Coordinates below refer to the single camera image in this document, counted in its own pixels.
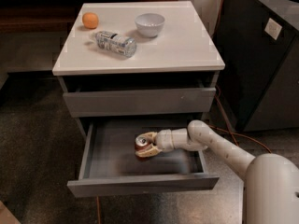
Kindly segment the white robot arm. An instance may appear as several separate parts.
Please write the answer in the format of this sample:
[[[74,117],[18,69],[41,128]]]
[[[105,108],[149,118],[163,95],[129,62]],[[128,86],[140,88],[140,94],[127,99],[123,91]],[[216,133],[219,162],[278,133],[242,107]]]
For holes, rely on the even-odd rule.
[[[273,153],[255,157],[201,120],[193,120],[183,129],[142,133],[135,139],[139,158],[206,147],[244,182],[244,224],[299,224],[299,169],[290,160]]]

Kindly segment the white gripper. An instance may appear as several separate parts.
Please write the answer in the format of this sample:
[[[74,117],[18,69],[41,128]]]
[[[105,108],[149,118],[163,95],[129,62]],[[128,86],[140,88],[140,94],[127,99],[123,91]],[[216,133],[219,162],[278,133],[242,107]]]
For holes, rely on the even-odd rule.
[[[161,130],[158,133],[148,132],[142,133],[139,136],[147,137],[149,143],[153,143],[155,140],[156,145],[138,148],[135,154],[139,158],[153,157],[161,151],[170,152],[175,149],[187,149],[189,146],[189,136],[186,129]]]

